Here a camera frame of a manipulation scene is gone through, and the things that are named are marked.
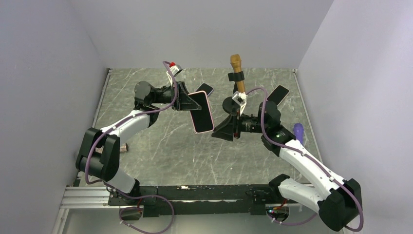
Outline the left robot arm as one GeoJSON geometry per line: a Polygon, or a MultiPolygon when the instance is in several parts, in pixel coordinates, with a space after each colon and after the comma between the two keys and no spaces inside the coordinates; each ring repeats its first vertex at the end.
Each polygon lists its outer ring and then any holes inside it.
{"type": "Polygon", "coordinates": [[[140,198],[140,183],[120,168],[120,146],[138,132],[152,126],[166,104],[177,111],[198,111],[200,102],[189,96],[184,82],[155,88],[146,81],[136,84],[134,109],[123,119],[107,127],[89,128],[83,137],[75,167],[85,178],[95,176],[121,191],[125,203],[135,204],[140,198]]]}

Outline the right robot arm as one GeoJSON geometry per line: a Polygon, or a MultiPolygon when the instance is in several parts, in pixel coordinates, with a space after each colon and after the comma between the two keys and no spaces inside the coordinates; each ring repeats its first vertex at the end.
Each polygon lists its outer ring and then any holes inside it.
{"type": "Polygon", "coordinates": [[[361,186],[346,180],[316,159],[296,136],[281,124],[281,113],[273,102],[260,104],[259,113],[246,116],[233,109],[213,131],[212,137],[233,141],[242,132],[260,133],[264,147],[288,162],[312,186],[281,174],[269,182],[269,198],[274,202],[295,201],[319,216],[333,231],[346,228],[359,232],[364,227],[361,186]]]}

